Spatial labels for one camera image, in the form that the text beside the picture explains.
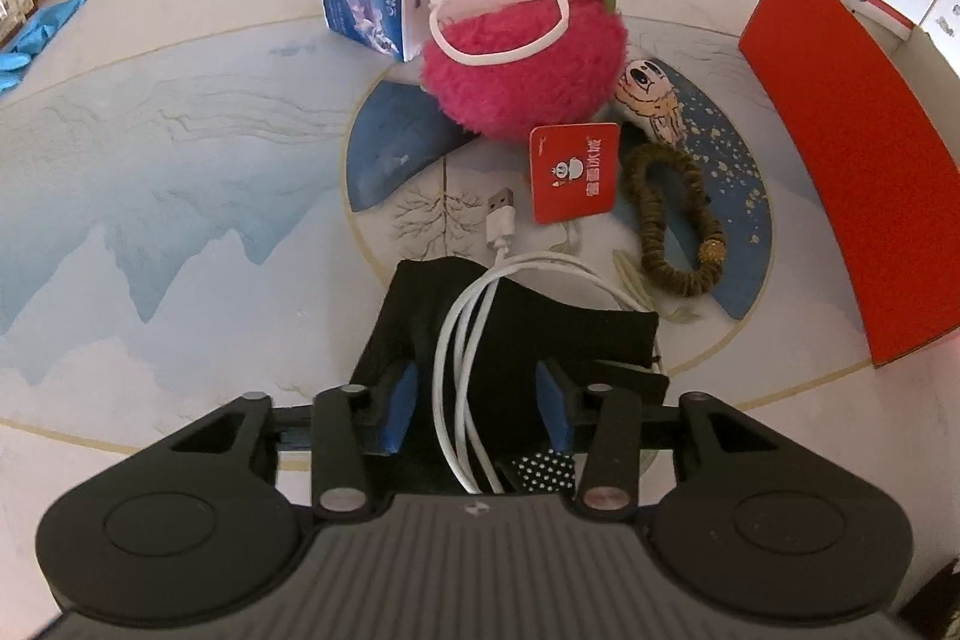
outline cartoon plush toy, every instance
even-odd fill
[[[666,74],[653,61],[631,61],[616,82],[616,107],[650,142],[681,148],[686,139],[683,106]]]

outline cable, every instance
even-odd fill
[[[496,468],[476,432],[469,411],[469,403],[467,403],[470,372],[472,372],[480,340],[483,338],[487,319],[493,307],[493,298],[496,297],[499,280],[523,269],[557,271],[580,277],[592,283],[594,287],[605,290],[625,309],[647,311],[632,297],[607,283],[592,268],[573,256],[544,250],[524,253],[508,260],[506,256],[510,238],[514,234],[514,223],[512,191],[505,189],[490,200],[490,211],[487,215],[487,239],[492,247],[496,247],[496,262],[491,269],[467,286],[453,303],[443,325],[440,326],[440,335],[437,338],[437,348],[434,353],[431,396],[434,428],[440,450],[443,451],[443,457],[450,471],[457,477],[460,485],[472,494],[481,493],[481,489],[469,462],[467,441],[472,445],[477,461],[480,462],[493,491],[503,492],[503,486],[496,475]],[[470,328],[470,319],[477,305],[480,309],[476,321]],[[443,415],[443,382],[445,381],[446,354],[448,354],[451,338],[454,338],[453,381],[456,389],[453,441],[446,429],[445,415]]]

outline milk carton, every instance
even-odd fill
[[[330,30],[398,61],[409,61],[430,36],[429,0],[323,0]]]

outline white plastic handle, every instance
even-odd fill
[[[515,61],[529,58],[531,55],[543,52],[544,49],[547,49],[551,44],[560,39],[560,37],[566,33],[568,25],[570,25],[569,0],[557,0],[557,6],[560,7],[560,23],[554,25],[553,28],[542,35],[541,38],[535,39],[530,44],[517,47],[517,49],[470,55],[467,52],[460,52],[459,49],[453,47],[453,44],[450,44],[450,42],[443,37],[443,33],[440,32],[440,6],[443,6],[443,4],[437,4],[430,11],[430,33],[433,34],[434,41],[443,52],[464,66],[498,66],[499,64],[514,63]]]

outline polka dot fabric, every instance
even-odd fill
[[[530,494],[565,494],[573,496],[573,457],[556,453],[552,448],[546,453],[515,458],[511,462],[517,476],[517,487]]]

